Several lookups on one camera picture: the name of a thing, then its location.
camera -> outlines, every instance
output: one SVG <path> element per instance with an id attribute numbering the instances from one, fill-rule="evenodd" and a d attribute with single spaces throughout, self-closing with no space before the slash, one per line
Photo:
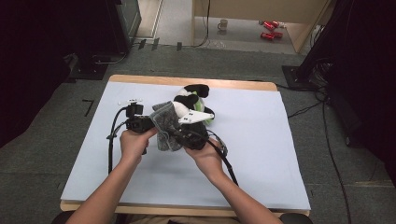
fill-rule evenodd
<path id="1" fill-rule="evenodd" d="M 173 133 L 176 141 L 183 147 L 201 150 L 209 139 L 206 127 L 202 122 L 182 124 L 177 132 Z"/>
<path id="2" fill-rule="evenodd" d="M 130 104 L 126 107 L 125 115 L 128 118 L 125 121 L 126 128 L 136 133 L 145 133 L 154 127 L 149 116 L 141 116 L 143 114 L 143 106 L 138 104 Z"/>

black cable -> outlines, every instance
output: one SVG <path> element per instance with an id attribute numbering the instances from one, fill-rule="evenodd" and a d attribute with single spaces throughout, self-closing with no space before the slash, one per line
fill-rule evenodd
<path id="1" fill-rule="evenodd" d="M 301 88 L 291 88 L 291 87 L 286 87 L 286 86 L 282 86 L 280 84 L 275 84 L 277 87 L 282 88 L 282 89 L 286 89 L 286 90 L 290 90 L 290 91 L 317 91 L 318 89 L 320 89 L 321 87 L 317 87 L 315 89 L 301 89 Z"/>
<path id="2" fill-rule="evenodd" d="M 370 175 L 369 181 L 372 181 L 373 178 L 374 178 L 374 174 L 375 174 L 375 171 L 376 171 L 376 166 L 377 166 L 377 164 L 378 164 L 378 162 L 375 161 L 374 170 L 373 170 L 372 174 Z"/>
<path id="3" fill-rule="evenodd" d="M 326 105 L 326 103 L 323 102 L 322 115 L 323 115 L 323 123 L 324 123 L 324 132 L 326 134 L 327 147 L 329 149 L 329 154 L 330 154 L 330 157 L 332 158 L 332 165 L 334 167 L 335 172 L 337 173 L 338 181 L 339 181 L 339 183 L 341 185 L 341 190 L 343 191 L 344 200 L 346 202 L 347 223 L 351 224 L 352 223 L 352 219 L 351 219 L 351 216 L 350 216 L 349 203 L 348 203 L 348 200 L 347 200 L 346 189 L 344 187 L 343 179 L 342 179 L 342 177 L 340 175 L 340 172 L 338 171 L 338 167 L 337 167 L 337 164 L 335 163 L 334 156 L 332 154 L 332 149 L 330 147 L 329 133 L 328 133 L 328 130 L 327 130 L 327 122 L 326 122 L 326 113 L 325 113 L 325 108 L 324 108 L 325 105 Z"/>
<path id="4" fill-rule="evenodd" d="M 207 4 L 207 12 L 206 12 L 206 36 L 204 38 L 204 40 L 202 41 L 201 44 L 197 45 L 197 46 L 191 46 L 192 48 L 199 48 L 201 47 L 204 43 L 206 43 L 207 39 L 209 38 L 209 14 L 210 14 L 210 0 L 209 3 Z"/>
<path id="5" fill-rule="evenodd" d="M 183 48 L 199 48 L 201 47 L 206 41 L 209 39 L 209 15 L 210 15 L 210 0 L 207 5 L 207 12 L 206 12 L 206 24 L 204 22 L 204 27 L 206 28 L 206 36 L 204 40 L 202 41 L 201 44 L 199 45 L 194 45 L 194 46 L 183 46 Z M 163 46 L 163 47 L 174 47 L 174 45 L 163 45 L 163 44 L 158 44 L 157 46 Z"/>
<path id="6" fill-rule="evenodd" d="M 114 132 L 114 128 L 116 126 L 116 122 L 117 122 L 117 118 L 119 117 L 119 114 L 123 111 L 126 110 L 126 107 L 121 108 L 117 114 L 116 117 L 113 120 L 113 124 L 111 125 L 111 131 L 110 131 L 110 135 L 107 137 L 107 139 L 109 140 L 108 142 L 108 173 L 110 174 L 111 171 L 113 170 L 113 140 L 116 137 L 115 136 L 115 132 Z"/>
<path id="7" fill-rule="evenodd" d="M 317 42 L 317 39 L 318 39 L 318 37 L 320 36 L 320 34 L 322 33 L 323 29 L 324 29 L 324 25 L 321 25 L 321 26 L 319 27 L 317 33 L 315 34 L 315 37 L 313 38 L 314 44 L 312 44 L 312 34 L 313 34 L 313 32 L 311 33 L 311 36 L 309 37 L 309 46 L 310 46 L 311 48 L 312 48 L 313 45 L 315 45 L 315 43 Z"/>
<path id="8" fill-rule="evenodd" d="M 231 179 L 233 180 L 233 182 L 235 183 L 235 185 L 239 186 L 239 185 L 238 185 L 238 181 L 236 180 L 235 174 L 233 173 L 233 167 L 232 167 L 231 164 L 228 162 L 228 160 L 227 160 L 227 158 L 224 156 L 224 154 L 221 152 L 221 149 L 220 149 L 220 148 L 218 148 L 215 144 L 213 144 L 208 138 L 206 138 L 206 137 L 204 137 L 204 136 L 202 136 L 202 135 L 200 135 L 200 134 L 198 134 L 198 133 L 196 133 L 196 132 L 187 131 L 187 130 L 185 130 L 184 132 L 195 134 L 195 135 L 197 135 L 198 137 L 200 137 L 201 139 L 204 139 L 210 146 L 212 146 L 212 147 L 216 150 L 216 152 L 219 154 L 219 156 L 221 157 L 221 159 L 224 161 L 224 164 L 227 166 L 228 173 L 230 174 L 230 177 L 231 177 Z"/>
<path id="9" fill-rule="evenodd" d="M 298 110 L 298 111 L 294 112 L 294 114 L 288 115 L 288 119 L 291 119 L 291 118 L 293 118 L 293 117 L 295 117 L 295 116 L 297 116 L 297 115 L 301 115 L 301 114 L 303 114 L 303 113 L 306 113 L 308 110 L 314 108 L 314 107 L 317 106 L 317 105 L 320 105 L 321 103 L 322 103 L 322 102 L 318 102 L 318 103 L 316 103 L 316 104 L 314 104 L 314 105 L 311 105 L 311 106 L 308 106 L 308 107 L 303 108 L 303 109 L 301 109 L 301 110 Z"/>
<path id="10" fill-rule="evenodd" d="M 350 5 L 349 9 L 349 14 L 347 15 L 347 20 L 346 20 L 346 35 L 344 36 L 344 45 L 347 44 L 347 30 L 349 28 L 349 21 L 350 21 L 350 15 L 352 14 L 352 8 L 353 5 L 355 4 L 355 0 L 352 1 L 352 4 Z"/>
<path id="11" fill-rule="evenodd" d="M 323 99 L 320 99 L 320 98 L 318 97 L 318 93 L 321 93 L 321 94 L 323 95 Z M 325 101 L 326 101 L 327 94 L 326 94 L 325 92 L 323 92 L 323 91 L 315 91 L 314 94 L 315 94 L 315 98 L 316 98 L 319 102 L 325 102 Z"/>
<path id="12" fill-rule="evenodd" d="M 127 55 L 127 53 L 124 53 L 120 59 L 118 59 L 118 60 L 116 60 L 116 61 L 113 61 L 113 62 L 106 62 L 106 63 L 95 62 L 95 63 L 96 63 L 96 64 L 115 64 L 115 63 L 119 63 L 120 61 L 124 60 L 124 58 L 126 57 L 126 55 Z"/>

white board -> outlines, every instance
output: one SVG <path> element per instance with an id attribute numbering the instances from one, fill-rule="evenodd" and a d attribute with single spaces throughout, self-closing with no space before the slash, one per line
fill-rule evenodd
<path id="1" fill-rule="evenodd" d="M 181 88 L 108 82 L 61 199 L 85 201 L 106 178 L 106 137 L 118 101 L 143 99 L 143 115 L 149 115 L 153 105 L 172 101 Z M 269 208 L 310 210 L 280 93 L 211 88 L 205 105 L 216 113 L 207 129 L 227 145 L 240 187 Z M 125 120 L 121 113 L 117 123 Z M 118 138 L 113 159 L 114 165 L 120 160 Z M 155 136 L 120 202 L 230 207 L 184 149 L 159 151 Z"/>

hand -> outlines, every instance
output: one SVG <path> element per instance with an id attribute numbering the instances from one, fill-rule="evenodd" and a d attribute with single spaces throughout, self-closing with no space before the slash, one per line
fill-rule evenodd
<path id="1" fill-rule="evenodd" d="M 219 147 L 220 144 L 213 138 L 209 138 L 215 146 Z M 219 175 L 225 175 L 222 170 L 221 157 L 216 150 L 208 143 L 205 144 L 201 150 L 192 150 L 185 148 L 187 154 L 189 154 L 197 164 L 198 168 L 202 173 L 209 179 L 218 177 Z"/>
<path id="2" fill-rule="evenodd" d="M 135 133 L 131 130 L 123 131 L 120 137 L 121 159 L 138 164 L 142 160 L 142 153 L 149 145 L 149 139 L 158 131 L 152 128 L 145 133 Z"/>

person's right hand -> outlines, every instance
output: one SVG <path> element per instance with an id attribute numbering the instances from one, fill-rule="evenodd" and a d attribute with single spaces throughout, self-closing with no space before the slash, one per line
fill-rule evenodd
<path id="1" fill-rule="evenodd" d="M 209 138 L 209 140 L 215 146 L 219 147 L 219 142 L 213 138 Z M 224 175 L 221 165 L 221 157 L 208 143 L 206 143 L 204 148 L 201 150 L 192 150 L 189 148 L 185 149 L 187 154 L 189 154 L 195 160 L 198 168 L 209 180 L 216 178 L 219 175 Z"/>

